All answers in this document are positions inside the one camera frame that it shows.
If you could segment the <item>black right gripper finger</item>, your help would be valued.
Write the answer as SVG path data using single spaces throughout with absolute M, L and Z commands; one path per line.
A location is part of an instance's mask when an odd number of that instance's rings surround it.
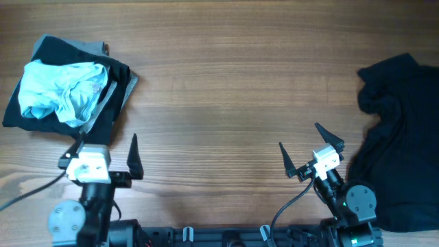
M 278 143 L 279 147 L 281 149 L 281 154 L 283 157 L 283 164 L 285 167 L 285 175 L 288 178 L 292 178 L 296 175 L 296 168 L 291 160 L 291 158 L 289 157 L 289 154 L 287 153 L 286 149 L 284 148 L 283 144 L 281 142 Z
M 323 140 L 330 144 L 338 154 L 341 154 L 345 148 L 345 142 L 343 139 L 329 132 L 326 128 L 320 125 L 318 122 L 315 122 L 315 127 L 317 131 L 320 133 Z

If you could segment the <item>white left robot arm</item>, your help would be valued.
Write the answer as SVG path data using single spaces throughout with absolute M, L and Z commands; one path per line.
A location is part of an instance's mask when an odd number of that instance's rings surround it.
M 128 171 L 110 171 L 107 145 L 84 142 L 80 138 L 60 157 L 58 167 L 82 188 L 78 200 L 58 204 L 49 215 L 53 246 L 152 246 L 152 240 L 139 221 L 111 220 L 117 189 L 129 189 L 133 180 L 142 180 L 144 170 L 138 139 L 132 136 L 127 157 Z

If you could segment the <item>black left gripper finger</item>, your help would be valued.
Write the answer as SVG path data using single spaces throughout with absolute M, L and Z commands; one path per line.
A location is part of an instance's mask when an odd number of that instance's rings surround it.
M 82 132 L 75 143 L 66 151 L 64 154 L 65 158 L 77 158 L 80 152 L 80 149 L 84 145 L 86 133 Z
M 127 166 L 129 168 L 129 172 L 132 179 L 134 180 L 143 179 L 144 170 L 141 162 L 141 157 L 139 154 L 138 139 L 136 134 L 133 134 L 132 136 L 130 150 L 128 152 L 128 157 L 127 157 Z

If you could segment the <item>light blue t-shirt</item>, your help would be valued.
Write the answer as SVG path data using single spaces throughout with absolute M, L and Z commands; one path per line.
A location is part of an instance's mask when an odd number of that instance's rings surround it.
M 94 62 L 48 65 L 35 60 L 24 67 L 18 101 L 21 116 L 43 119 L 55 114 L 75 128 L 85 124 L 108 83 L 107 68 Z

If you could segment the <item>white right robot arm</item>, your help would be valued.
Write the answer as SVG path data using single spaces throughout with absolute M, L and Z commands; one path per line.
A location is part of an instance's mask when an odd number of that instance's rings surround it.
M 332 217 L 320 221 L 316 230 L 307 233 L 307 241 L 314 246 L 380 246 L 381 231 L 372 223 L 377 219 L 377 199 L 370 185 L 363 182 L 345 182 L 336 167 L 344 160 L 344 140 L 329 132 L 319 123 L 315 127 L 324 145 L 312 151 L 312 159 L 305 165 L 294 166 L 282 143 L 279 143 L 285 174 L 309 181 L 306 188 L 282 206 L 270 225 L 270 236 L 279 216 L 298 199 L 313 189 L 328 207 Z

